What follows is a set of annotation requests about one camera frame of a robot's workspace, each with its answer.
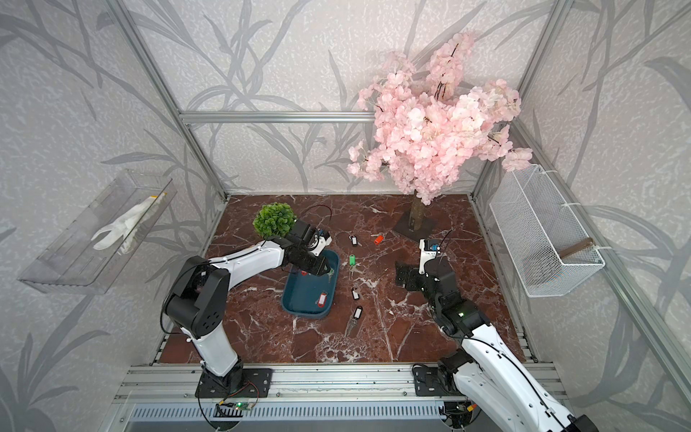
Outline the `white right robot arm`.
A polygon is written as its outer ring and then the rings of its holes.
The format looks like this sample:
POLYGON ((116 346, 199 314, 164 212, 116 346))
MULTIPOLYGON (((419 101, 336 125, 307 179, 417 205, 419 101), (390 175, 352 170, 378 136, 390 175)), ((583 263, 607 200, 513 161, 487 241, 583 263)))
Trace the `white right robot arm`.
POLYGON ((503 431, 595 431, 586 415, 575 416, 562 405, 504 343, 487 315, 462 296, 445 257, 422 268, 396 263, 395 283, 423 293, 435 323, 456 341, 457 351, 436 366, 413 365, 418 396, 464 396, 441 413, 452 428, 464 428, 479 409, 503 431))

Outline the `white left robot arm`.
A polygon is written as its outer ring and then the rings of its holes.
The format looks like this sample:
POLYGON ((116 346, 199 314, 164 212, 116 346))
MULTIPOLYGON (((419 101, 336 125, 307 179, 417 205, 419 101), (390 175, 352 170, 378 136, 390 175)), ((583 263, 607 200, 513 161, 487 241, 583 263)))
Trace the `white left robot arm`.
POLYGON ((190 338, 205 372, 228 381, 242 373, 239 355, 222 325, 229 291, 286 265, 310 275, 325 275, 330 271, 325 249, 331 242, 328 231, 298 220, 284 236, 271 236, 239 252, 210 259, 190 257, 162 304, 162 314, 190 338))

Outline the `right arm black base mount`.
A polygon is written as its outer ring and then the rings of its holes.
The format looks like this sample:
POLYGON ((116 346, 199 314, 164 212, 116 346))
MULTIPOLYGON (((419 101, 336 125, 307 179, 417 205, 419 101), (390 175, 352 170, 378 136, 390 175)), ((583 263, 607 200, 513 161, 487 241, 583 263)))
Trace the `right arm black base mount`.
POLYGON ((453 377, 463 365, 473 363, 473 358, 462 349, 440 359, 435 366, 415 363, 411 367, 411 372, 416 395, 419 397, 462 396, 453 377))

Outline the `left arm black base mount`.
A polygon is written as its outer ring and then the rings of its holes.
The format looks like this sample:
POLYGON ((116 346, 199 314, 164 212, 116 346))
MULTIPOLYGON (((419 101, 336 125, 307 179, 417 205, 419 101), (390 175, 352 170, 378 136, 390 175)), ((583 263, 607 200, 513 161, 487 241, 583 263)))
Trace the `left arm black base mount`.
POLYGON ((235 367, 220 377, 204 369, 194 396, 199 399, 263 399, 268 396, 273 372, 271 368, 235 367))

